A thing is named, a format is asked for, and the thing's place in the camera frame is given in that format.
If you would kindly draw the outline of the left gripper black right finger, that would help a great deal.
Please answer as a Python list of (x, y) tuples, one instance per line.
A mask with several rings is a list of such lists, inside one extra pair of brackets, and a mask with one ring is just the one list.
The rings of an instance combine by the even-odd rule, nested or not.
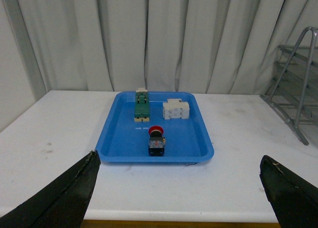
[(318, 188), (264, 155), (260, 180), (268, 201), (282, 228), (318, 226)]

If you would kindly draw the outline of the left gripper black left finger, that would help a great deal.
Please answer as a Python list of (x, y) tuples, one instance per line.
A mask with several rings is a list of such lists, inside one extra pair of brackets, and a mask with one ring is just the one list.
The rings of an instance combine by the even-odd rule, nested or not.
[(91, 151), (46, 187), (1, 217), (2, 228), (79, 228), (100, 167)]

